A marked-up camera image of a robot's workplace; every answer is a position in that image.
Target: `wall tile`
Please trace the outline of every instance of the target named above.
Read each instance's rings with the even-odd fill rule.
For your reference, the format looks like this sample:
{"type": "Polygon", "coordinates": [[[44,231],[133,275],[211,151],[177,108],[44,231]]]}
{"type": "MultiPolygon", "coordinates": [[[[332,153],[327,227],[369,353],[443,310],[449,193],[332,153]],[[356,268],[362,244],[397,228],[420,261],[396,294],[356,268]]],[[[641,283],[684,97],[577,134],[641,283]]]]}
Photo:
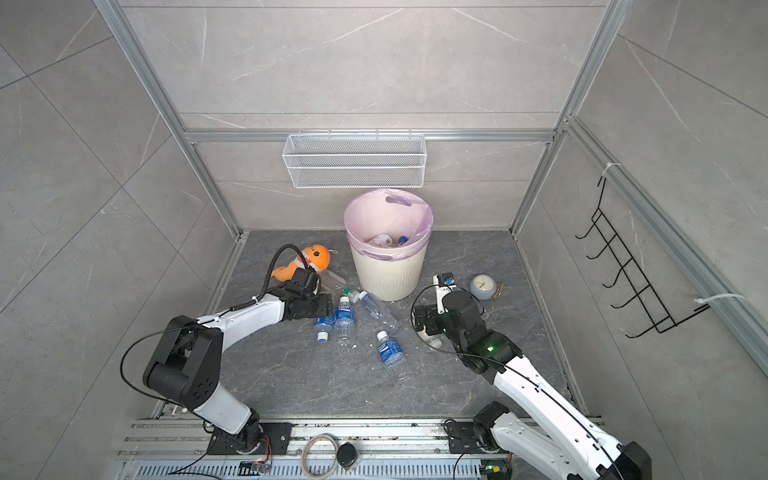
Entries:
{"type": "Polygon", "coordinates": [[[653,459],[654,475],[682,480],[654,417],[634,384],[584,279],[536,201],[519,237],[590,415],[602,416],[622,442],[635,441],[653,459]]]}
{"type": "Polygon", "coordinates": [[[432,142],[426,181],[530,180],[541,142],[432,142]]]}
{"type": "MultiPolygon", "coordinates": [[[[207,294],[208,288],[181,255],[176,255],[99,373],[38,480],[104,477],[104,465],[117,454],[123,439],[119,432],[132,420],[146,417],[155,403],[131,390],[120,378],[125,350],[140,337],[165,328],[175,316],[197,317],[207,294]]],[[[126,358],[125,376],[133,384],[141,386],[147,359],[159,339],[155,336],[138,344],[126,358]]]]}
{"type": "MultiPolygon", "coordinates": [[[[283,143],[202,143],[200,152],[218,181],[289,182],[283,143]]],[[[541,142],[431,142],[426,181],[530,180],[541,142]]]]}
{"type": "Polygon", "coordinates": [[[170,135],[114,38],[31,79],[121,184],[170,135]]]}
{"type": "Polygon", "coordinates": [[[768,4],[637,0],[621,34],[768,114],[768,4]]]}
{"type": "Polygon", "coordinates": [[[174,255],[119,192],[0,313],[1,477],[37,475],[174,255]]]}
{"type": "Polygon", "coordinates": [[[218,181],[290,182],[283,162],[284,147],[284,142],[211,142],[197,145],[218,181]]]}
{"type": "Polygon", "coordinates": [[[768,119],[621,38],[580,116],[768,318],[768,119]]]}
{"type": "Polygon", "coordinates": [[[91,0],[6,2],[0,44],[28,74],[111,36],[91,0]]]}
{"type": "Polygon", "coordinates": [[[24,72],[13,61],[11,55],[8,55],[8,52],[0,47],[0,87],[17,81],[21,77],[24,77],[24,72]]]}
{"type": "Polygon", "coordinates": [[[554,128],[559,112],[464,114],[181,114],[187,128],[554,128]]]}
{"type": "MultiPolygon", "coordinates": [[[[702,313],[662,334],[652,331],[639,339],[625,336],[649,327],[647,316],[637,300],[619,310],[609,306],[629,300],[631,287],[623,276],[613,288],[602,285],[612,281],[617,265],[607,251],[597,260],[586,259],[604,245],[597,232],[593,230],[584,240],[575,238],[587,231],[600,195],[594,186],[600,171],[592,162],[577,145],[566,142],[540,199],[574,257],[665,442],[685,478],[725,478],[732,465],[739,465],[741,478],[761,478],[766,453],[760,439],[768,428],[768,419],[761,412],[768,381],[714,313],[702,313]],[[749,425],[742,423],[745,417],[751,419],[749,425]]],[[[690,315],[697,306],[692,299],[699,293],[610,184],[601,206],[673,318],[690,315]]],[[[626,252],[616,240],[612,245],[620,257],[626,252]]],[[[645,285],[636,270],[630,270],[630,276],[638,288],[645,285]]],[[[651,295],[644,295],[644,300],[657,320],[663,318],[651,295]]],[[[656,472],[665,471],[657,468],[654,459],[656,472]]]]}
{"type": "Polygon", "coordinates": [[[125,184],[125,191],[175,248],[208,203],[203,185],[171,138],[125,184]]]}
{"type": "Polygon", "coordinates": [[[178,109],[203,113],[559,111],[602,15],[602,8],[127,9],[178,109]]]}
{"type": "MultiPolygon", "coordinates": [[[[346,205],[365,188],[294,188],[290,182],[220,182],[242,228],[343,228],[346,205]]],[[[412,190],[432,206],[435,228],[509,228],[527,181],[428,182],[412,190]]]]}
{"type": "MultiPolygon", "coordinates": [[[[386,0],[389,7],[410,7],[408,0],[386,0]]],[[[211,0],[121,0],[126,7],[210,7],[211,0]]],[[[607,0],[421,0],[425,7],[605,6],[607,0]]],[[[217,7],[380,7],[381,0],[218,0],[217,7]]]]}
{"type": "Polygon", "coordinates": [[[120,187],[28,79],[0,89],[0,310],[120,187]]]}
{"type": "Polygon", "coordinates": [[[211,287],[233,241],[216,207],[208,202],[179,253],[205,284],[211,287]]]}

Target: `gray marble floor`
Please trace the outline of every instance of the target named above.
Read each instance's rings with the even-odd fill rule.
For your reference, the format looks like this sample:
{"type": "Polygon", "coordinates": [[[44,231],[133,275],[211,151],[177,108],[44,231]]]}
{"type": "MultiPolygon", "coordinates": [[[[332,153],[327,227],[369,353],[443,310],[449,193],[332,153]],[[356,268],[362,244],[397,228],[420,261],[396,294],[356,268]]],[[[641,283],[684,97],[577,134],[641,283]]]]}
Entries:
{"type": "MultiPolygon", "coordinates": [[[[330,269],[357,286],[352,254],[343,231],[275,230],[251,232],[223,295],[221,307],[258,293],[275,250],[293,243],[299,248],[331,243],[338,254],[330,269]]],[[[278,265],[294,254],[285,252],[278,265]]],[[[554,350],[534,302],[523,265],[506,232],[434,232],[429,241],[419,288],[390,303],[407,325],[416,293],[432,275],[452,271],[467,287],[477,273],[487,273],[505,288],[497,301],[484,302],[489,328],[520,346],[541,374],[566,398],[568,390],[554,350]]],[[[422,301],[434,302],[434,290],[422,301]]],[[[528,416],[508,397],[477,376],[454,356],[430,351],[408,328],[398,336],[412,378],[395,389],[384,376],[372,323],[357,313],[356,348],[340,352],[315,340],[311,319],[281,322],[241,340],[222,358],[221,380],[240,400],[262,415],[474,415],[492,400],[528,416]]]]}

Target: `plastic bag handle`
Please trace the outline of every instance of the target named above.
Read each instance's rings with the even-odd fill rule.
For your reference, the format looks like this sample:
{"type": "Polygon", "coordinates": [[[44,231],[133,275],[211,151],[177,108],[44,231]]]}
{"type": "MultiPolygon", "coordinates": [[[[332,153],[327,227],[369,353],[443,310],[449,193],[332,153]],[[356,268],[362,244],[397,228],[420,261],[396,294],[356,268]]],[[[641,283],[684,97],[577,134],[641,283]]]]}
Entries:
{"type": "Polygon", "coordinates": [[[392,257],[390,255],[379,255],[378,253],[371,253],[371,252],[360,252],[361,255],[373,258],[374,260],[381,260],[384,262],[391,262],[392,257]]]}
{"type": "Polygon", "coordinates": [[[385,202],[388,204],[401,204],[401,205],[405,205],[406,207],[410,207],[412,205],[407,198],[394,197],[392,195],[388,195],[387,198],[385,199],[385,202]]]}

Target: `cable tie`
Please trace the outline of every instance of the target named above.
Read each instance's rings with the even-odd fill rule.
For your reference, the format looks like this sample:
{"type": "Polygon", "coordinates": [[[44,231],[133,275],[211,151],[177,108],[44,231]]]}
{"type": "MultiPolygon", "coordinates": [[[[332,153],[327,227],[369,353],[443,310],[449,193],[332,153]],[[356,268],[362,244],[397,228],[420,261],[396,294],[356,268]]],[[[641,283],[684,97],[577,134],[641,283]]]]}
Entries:
{"type": "Polygon", "coordinates": [[[707,298],[694,298],[694,302],[705,304],[709,303],[711,300],[727,297],[741,298],[742,300],[746,300],[746,297],[744,295],[740,295],[739,293],[718,293],[717,295],[708,296],[707,298]]]}
{"type": "Polygon", "coordinates": [[[608,162],[607,164],[605,164],[605,169],[603,169],[603,173],[600,174],[600,176],[605,177],[605,172],[607,172],[608,169],[613,167],[614,165],[621,165],[621,164],[612,164],[611,162],[608,162]]]}

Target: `black wire rack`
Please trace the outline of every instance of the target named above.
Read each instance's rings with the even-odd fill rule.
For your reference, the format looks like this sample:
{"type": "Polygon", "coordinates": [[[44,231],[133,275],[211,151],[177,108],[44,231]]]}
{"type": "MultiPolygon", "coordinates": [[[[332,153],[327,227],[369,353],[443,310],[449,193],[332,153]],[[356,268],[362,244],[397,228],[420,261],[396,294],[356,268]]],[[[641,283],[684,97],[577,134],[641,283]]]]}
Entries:
{"type": "Polygon", "coordinates": [[[621,277],[621,274],[624,274],[624,277],[627,279],[627,282],[629,283],[632,291],[634,292],[634,295],[632,295],[629,300],[622,303],[621,305],[613,305],[611,304],[611,307],[615,309],[624,308],[627,305],[629,305],[633,300],[637,299],[640,302],[640,305],[643,307],[643,311],[647,315],[648,319],[650,320],[650,326],[643,330],[642,332],[638,333],[637,335],[629,335],[626,334],[627,338],[636,339],[639,336],[643,336],[646,333],[650,332],[652,329],[656,329],[659,333],[664,333],[668,331],[669,329],[673,329],[676,326],[679,326],[681,323],[686,322],[687,320],[690,320],[694,318],[699,313],[702,313],[710,308],[709,305],[702,305],[697,307],[693,313],[691,313],[689,316],[685,317],[682,320],[675,320],[672,317],[672,314],[669,313],[669,310],[667,310],[667,306],[664,305],[664,302],[661,301],[661,298],[659,297],[659,294],[656,292],[656,289],[654,289],[654,286],[650,284],[650,281],[648,277],[645,275],[645,272],[643,271],[642,266],[635,260],[634,255],[632,252],[627,248],[627,244],[624,243],[624,240],[622,240],[621,236],[618,234],[616,229],[614,228],[611,221],[605,216],[605,212],[601,209],[601,205],[603,202],[603,193],[605,192],[605,177],[601,177],[598,181],[598,188],[600,188],[600,199],[598,200],[598,207],[595,209],[594,213],[592,214],[592,217],[590,218],[592,225],[589,227],[589,230],[587,230],[587,233],[579,237],[576,235],[576,238],[579,240],[583,240],[584,238],[589,235],[592,230],[597,231],[600,234],[600,237],[605,242],[605,246],[603,247],[600,252],[595,255],[594,257],[590,257],[587,255],[587,258],[589,260],[596,260],[600,257],[606,250],[611,252],[611,255],[613,256],[614,260],[616,260],[616,264],[619,266],[618,272],[616,272],[616,277],[614,278],[614,281],[611,282],[610,285],[606,285],[603,283],[603,286],[605,288],[613,288],[616,286],[616,283],[618,282],[619,278],[621,277]],[[604,225],[601,227],[598,225],[598,221],[604,220],[604,225]],[[624,250],[627,252],[628,260],[622,261],[619,260],[619,256],[617,254],[617,251],[614,249],[613,245],[620,244],[624,250]],[[637,271],[640,273],[640,276],[642,277],[642,281],[640,282],[633,282],[629,273],[627,272],[627,269],[630,267],[634,267],[637,269],[637,271]],[[651,314],[651,308],[649,308],[649,303],[656,303],[660,308],[657,308],[659,313],[657,314],[651,314]],[[654,317],[661,317],[659,320],[655,320],[654,317]]]}

